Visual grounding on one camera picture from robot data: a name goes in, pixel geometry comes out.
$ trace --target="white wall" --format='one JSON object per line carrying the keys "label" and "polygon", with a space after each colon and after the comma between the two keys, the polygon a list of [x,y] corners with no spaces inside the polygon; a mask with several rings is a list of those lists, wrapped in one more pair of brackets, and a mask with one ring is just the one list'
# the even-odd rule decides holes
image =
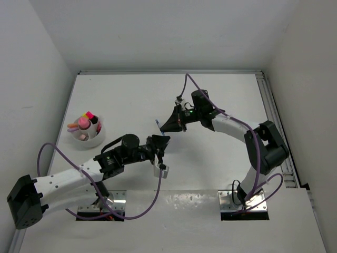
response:
{"label": "white wall", "polygon": [[337,252],[337,1],[302,0],[269,68],[272,90],[329,252]]}
{"label": "white wall", "polygon": [[[44,142],[55,142],[73,76],[28,0],[0,1],[0,252],[14,233],[6,197],[16,180],[36,175]],[[52,151],[43,155],[48,168]]]}
{"label": "white wall", "polygon": [[298,0],[30,0],[73,70],[260,69]]}

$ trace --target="yellow marker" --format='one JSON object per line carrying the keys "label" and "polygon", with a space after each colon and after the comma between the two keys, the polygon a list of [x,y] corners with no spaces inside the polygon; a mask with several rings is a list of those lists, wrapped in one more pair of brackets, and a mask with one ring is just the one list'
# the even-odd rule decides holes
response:
{"label": "yellow marker", "polygon": [[84,113],[84,114],[82,115],[82,117],[84,117],[84,118],[86,118],[86,119],[89,119],[89,117],[86,115],[86,113]]}

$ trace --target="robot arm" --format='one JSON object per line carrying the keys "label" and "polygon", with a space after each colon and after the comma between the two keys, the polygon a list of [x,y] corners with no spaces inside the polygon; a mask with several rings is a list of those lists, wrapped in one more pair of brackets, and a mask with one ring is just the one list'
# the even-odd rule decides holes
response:
{"label": "robot arm", "polygon": [[[199,90],[192,93],[192,100],[194,106],[186,109],[185,106],[188,103],[181,97],[177,97],[172,115],[160,130],[162,132],[185,132],[187,124],[199,121],[202,126],[212,131],[228,134],[245,143],[251,167],[237,188],[237,197],[244,205],[245,197],[253,189],[256,177],[257,160],[253,135],[246,126],[231,120],[229,116],[224,116],[216,110]],[[254,130],[260,148],[261,166],[257,184],[259,185],[265,182],[274,169],[289,156],[289,150],[273,122],[265,121],[261,124],[249,122],[248,125]]]}
{"label": "robot arm", "polygon": [[[149,160],[154,175],[158,177],[163,170],[162,178],[166,178],[169,168],[163,164],[163,157],[169,140],[169,136],[153,135],[146,139],[145,145],[139,145],[137,136],[126,134],[104,147],[100,155],[78,166],[79,170],[68,169],[34,179],[30,175],[19,178],[7,197],[16,229],[28,228],[60,209],[95,203],[96,191],[82,171],[91,176],[104,197],[109,193],[103,180],[122,173],[125,165],[131,163]],[[120,146],[104,152],[120,141]]]}

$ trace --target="orange marker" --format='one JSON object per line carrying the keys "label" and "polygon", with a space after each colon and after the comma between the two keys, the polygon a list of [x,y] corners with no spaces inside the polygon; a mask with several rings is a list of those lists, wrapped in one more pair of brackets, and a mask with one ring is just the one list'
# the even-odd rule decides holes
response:
{"label": "orange marker", "polygon": [[77,123],[68,124],[67,127],[69,127],[69,128],[77,128],[78,124]]}

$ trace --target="metal mounting plate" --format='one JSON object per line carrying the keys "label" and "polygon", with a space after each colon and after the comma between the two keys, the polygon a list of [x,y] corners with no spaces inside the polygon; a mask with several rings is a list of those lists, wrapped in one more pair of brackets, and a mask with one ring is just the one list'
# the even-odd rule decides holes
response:
{"label": "metal mounting plate", "polygon": [[[234,190],[234,200],[236,203],[239,203],[239,200],[237,199],[237,191]],[[218,191],[219,195],[219,203],[220,203],[220,212],[237,212],[241,211],[242,209],[252,207],[262,201],[260,205],[253,208],[249,212],[267,212],[267,203],[264,201],[264,191],[261,190],[259,194],[254,195],[249,201],[246,201],[246,206],[242,205],[235,205],[232,200],[232,190],[221,190]]]}
{"label": "metal mounting plate", "polygon": [[[108,205],[118,211],[118,210],[125,210],[126,206],[126,191],[109,191],[110,196],[107,199]],[[78,212],[100,212],[99,207],[95,205],[90,206],[82,206],[78,207]],[[102,212],[108,212],[106,207],[103,207]]]}

